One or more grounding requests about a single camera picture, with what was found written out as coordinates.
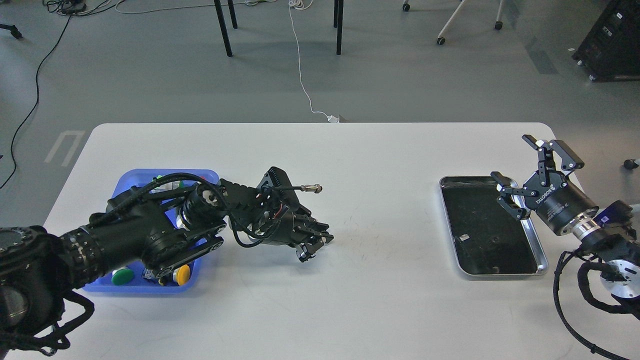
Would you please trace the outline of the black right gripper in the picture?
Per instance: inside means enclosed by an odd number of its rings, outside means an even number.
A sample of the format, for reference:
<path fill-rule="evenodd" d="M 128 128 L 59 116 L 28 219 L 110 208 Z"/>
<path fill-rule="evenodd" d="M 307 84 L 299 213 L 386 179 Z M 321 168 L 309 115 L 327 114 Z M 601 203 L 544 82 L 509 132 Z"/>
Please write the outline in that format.
<path fill-rule="evenodd" d="M 524 134 L 522 139 L 537 151 L 537 170 L 534 178 L 539 185 L 547 189 L 541 190 L 538 196 L 536 190 L 512 187 L 507 177 L 499 171 L 492 171 L 490 176 L 498 185 L 498 204 L 517 221 L 525 221 L 530 218 L 531 211 L 535 212 L 557 236 L 566 235 L 572 232 L 580 221 L 593 218 L 599 206 L 576 185 L 567 182 L 569 175 L 582 169 L 585 162 L 562 140 L 539 140 L 530 134 Z M 557 183 L 553 176 L 567 184 L 553 184 Z M 531 197 L 531 211 L 519 207 L 513 196 Z"/>

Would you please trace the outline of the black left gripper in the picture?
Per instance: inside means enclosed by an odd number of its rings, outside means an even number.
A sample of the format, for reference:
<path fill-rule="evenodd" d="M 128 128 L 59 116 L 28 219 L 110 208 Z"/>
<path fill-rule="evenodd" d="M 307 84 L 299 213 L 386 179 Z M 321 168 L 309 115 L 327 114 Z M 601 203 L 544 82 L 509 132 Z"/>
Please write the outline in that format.
<path fill-rule="evenodd" d="M 318 222 L 311 214 L 288 210 L 277 224 L 268 224 L 265 211 L 259 210 L 258 217 L 250 225 L 255 234 L 270 234 L 261 245 L 286 245 L 295 248 L 295 254 L 301 263 L 313 259 L 316 253 L 334 239 L 329 233 L 329 225 Z"/>

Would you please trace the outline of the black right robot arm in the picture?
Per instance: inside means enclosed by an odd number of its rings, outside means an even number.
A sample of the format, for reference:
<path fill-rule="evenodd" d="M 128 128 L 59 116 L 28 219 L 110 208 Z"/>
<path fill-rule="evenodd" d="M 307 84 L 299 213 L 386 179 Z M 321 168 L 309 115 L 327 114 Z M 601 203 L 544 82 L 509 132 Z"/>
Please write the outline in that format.
<path fill-rule="evenodd" d="M 498 171 L 497 203 L 517 221 L 537 214 L 557 236 L 574 235 L 580 245 L 558 258 L 553 279 L 553 301 L 568 332 L 591 353 L 610 360 L 620 356 L 588 341 L 569 324 L 560 303 L 560 276 L 572 259 L 582 260 L 577 285 L 584 300 L 602 312 L 639 317 L 639 241 L 633 229 L 633 208 L 617 200 L 604 210 L 592 201 L 569 176 L 585 162 L 558 139 L 522 139 L 537 153 L 537 169 L 523 187 L 514 187 Z"/>

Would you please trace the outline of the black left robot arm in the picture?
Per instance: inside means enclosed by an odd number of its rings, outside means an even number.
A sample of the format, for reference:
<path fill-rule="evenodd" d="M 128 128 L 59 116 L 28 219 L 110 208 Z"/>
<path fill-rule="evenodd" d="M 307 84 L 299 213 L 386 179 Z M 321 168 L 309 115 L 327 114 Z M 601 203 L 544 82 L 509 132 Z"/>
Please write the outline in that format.
<path fill-rule="evenodd" d="M 68 333 L 83 325 L 94 303 L 77 290 L 118 268 L 141 262 L 162 280 L 218 249 L 220 232 L 242 231 L 258 245 L 294 248 L 306 262 L 334 236 L 313 217 L 297 192 L 318 194 L 319 184 L 294 186 L 270 167 L 257 186 L 173 172 L 132 186 L 62 235 L 44 227 L 1 229 L 1 357 L 37 351 L 51 357 L 70 347 Z"/>

